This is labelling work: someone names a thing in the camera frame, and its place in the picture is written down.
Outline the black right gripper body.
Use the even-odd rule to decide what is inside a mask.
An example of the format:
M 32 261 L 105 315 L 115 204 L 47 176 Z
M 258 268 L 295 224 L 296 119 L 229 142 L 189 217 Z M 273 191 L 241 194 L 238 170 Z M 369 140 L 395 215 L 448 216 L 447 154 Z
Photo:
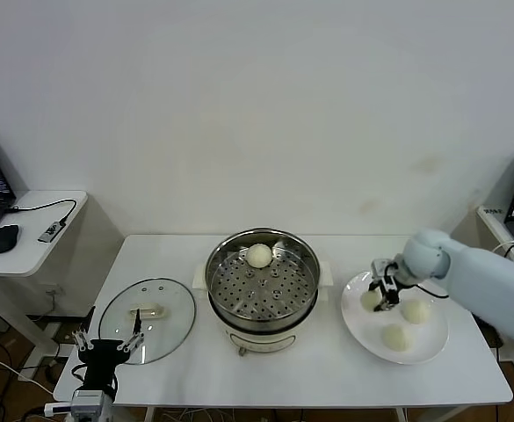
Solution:
M 399 303 L 400 293 L 407 286 L 405 273 L 396 263 L 388 263 L 382 271 L 381 293 L 383 303 Z

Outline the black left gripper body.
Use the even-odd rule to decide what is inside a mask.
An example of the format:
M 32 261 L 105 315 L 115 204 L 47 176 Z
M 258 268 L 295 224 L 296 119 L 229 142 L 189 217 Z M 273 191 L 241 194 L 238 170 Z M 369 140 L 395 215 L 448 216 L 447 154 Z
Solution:
M 84 387 L 111 387 L 117 366 L 128 361 L 128 352 L 117 339 L 93 339 L 92 348 L 78 351 L 79 360 L 85 365 Z

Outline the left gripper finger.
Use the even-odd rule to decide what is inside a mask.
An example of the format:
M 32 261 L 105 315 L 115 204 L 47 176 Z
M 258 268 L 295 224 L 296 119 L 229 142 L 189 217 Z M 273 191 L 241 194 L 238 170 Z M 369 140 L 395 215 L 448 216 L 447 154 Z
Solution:
M 144 334 L 141 331 L 141 310 L 135 311 L 133 335 L 126 342 L 117 346 L 118 351 L 123 353 L 133 353 L 144 341 Z
M 91 350 L 93 348 L 93 344 L 88 336 L 88 331 L 94 312 L 95 308 L 91 307 L 83 321 L 80 323 L 78 329 L 72 332 L 74 342 L 79 351 Z

